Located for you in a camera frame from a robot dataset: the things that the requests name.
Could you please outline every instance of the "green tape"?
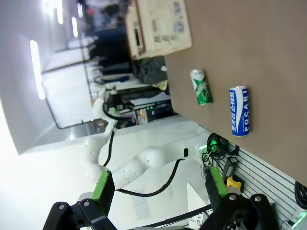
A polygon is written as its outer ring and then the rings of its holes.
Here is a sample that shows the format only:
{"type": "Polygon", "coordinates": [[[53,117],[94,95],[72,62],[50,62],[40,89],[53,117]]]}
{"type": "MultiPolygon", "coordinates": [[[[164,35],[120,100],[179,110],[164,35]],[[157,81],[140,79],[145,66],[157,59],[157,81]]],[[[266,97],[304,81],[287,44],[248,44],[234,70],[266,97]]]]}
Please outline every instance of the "green tape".
{"type": "Polygon", "coordinates": [[[104,171],[101,175],[101,177],[98,180],[98,183],[96,184],[95,190],[92,195],[92,200],[95,202],[99,202],[100,196],[102,194],[102,191],[106,185],[106,181],[110,175],[110,171],[104,171]]]}
{"type": "Polygon", "coordinates": [[[211,167],[210,170],[219,195],[225,197],[228,194],[228,191],[222,180],[219,169],[217,167],[211,167]]]}

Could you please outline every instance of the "can label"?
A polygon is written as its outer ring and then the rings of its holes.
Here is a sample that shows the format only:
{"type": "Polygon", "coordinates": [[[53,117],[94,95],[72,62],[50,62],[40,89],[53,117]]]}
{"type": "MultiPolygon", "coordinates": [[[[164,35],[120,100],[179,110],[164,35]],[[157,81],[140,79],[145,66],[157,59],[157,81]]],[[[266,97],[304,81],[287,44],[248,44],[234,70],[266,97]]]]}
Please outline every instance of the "can label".
{"type": "Polygon", "coordinates": [[[191,72],[191,79],[198,104],[203,105],[211,103],[212,97],[210,95],[204,72],[197,69],[193,70],[191,72]]]}
{"type": "Polygon", "coordinates": [[[245,86],[237,86],[229,90],[231,108],[231,128],[235,136],[249,134],[249,103],[248,89],[245,86]]]}

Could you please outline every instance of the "blue and white can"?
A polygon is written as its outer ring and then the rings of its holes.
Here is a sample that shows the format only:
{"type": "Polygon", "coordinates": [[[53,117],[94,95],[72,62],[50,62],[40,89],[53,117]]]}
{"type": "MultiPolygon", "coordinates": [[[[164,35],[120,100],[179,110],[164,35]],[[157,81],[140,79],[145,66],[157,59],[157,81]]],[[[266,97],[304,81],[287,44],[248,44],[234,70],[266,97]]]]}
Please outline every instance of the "blue and white can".
{"type": "Polygon", "coordinates": [[[249,104],[246,86],[229,89],[232,134],[238,137],[249,134],[249,104]]]}

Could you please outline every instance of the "yellow object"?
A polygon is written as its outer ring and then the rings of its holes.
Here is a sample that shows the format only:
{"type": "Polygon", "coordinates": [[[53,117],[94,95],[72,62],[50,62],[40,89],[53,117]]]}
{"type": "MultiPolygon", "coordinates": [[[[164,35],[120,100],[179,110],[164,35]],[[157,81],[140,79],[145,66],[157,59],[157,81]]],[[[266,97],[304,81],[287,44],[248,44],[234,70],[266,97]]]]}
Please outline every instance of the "yellow object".
{"type": "Polygon", "coordinates": [[[227,178],[227,186],[236,187],[241,190],[241,182],[234,181],[232,176],[227,178]]]}

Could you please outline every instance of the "ceiling light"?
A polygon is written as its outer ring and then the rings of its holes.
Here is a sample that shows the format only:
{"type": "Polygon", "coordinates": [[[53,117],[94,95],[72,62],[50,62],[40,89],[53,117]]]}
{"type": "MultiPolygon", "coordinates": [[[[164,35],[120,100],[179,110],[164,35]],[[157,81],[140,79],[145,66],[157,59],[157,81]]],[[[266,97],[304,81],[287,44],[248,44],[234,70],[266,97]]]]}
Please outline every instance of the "ceiling light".
{"type": "Polygon", "coordinates": [[[58,0],[56,7],[57,7],[58,22],[62,25],[63,24],[62,0],[58,0]]]}
{"type": "Polygon", "coordinates": [[[78,27],[77,27],[77,19],[75,17],[71,18],[72,22],[72,31],[75,37],[78,37],[78,27]]]}
{"type": "Polygon", "coordinates": [[[39,60],[39,52],[38,52],[38,45],[36,41],[34,40],[30,41],[30,49],[31,49],[33,72],[34,72],[38,97],[40,100],[43,100],[46,98],[46,96],[45,96],[45,92],[44,92],[43,85],[42,85],[42,75],[41,75],[41,67],[40,67],[40,60],[39,60]]]}
{"type": "Polygon", "coordinates": [[[80,3],[77,4],[77,7],[78,7],[78,15],[79,15],[79,18],[82,18],[83,17],[83,8],[82,8],[82,5],[80,3]]]}

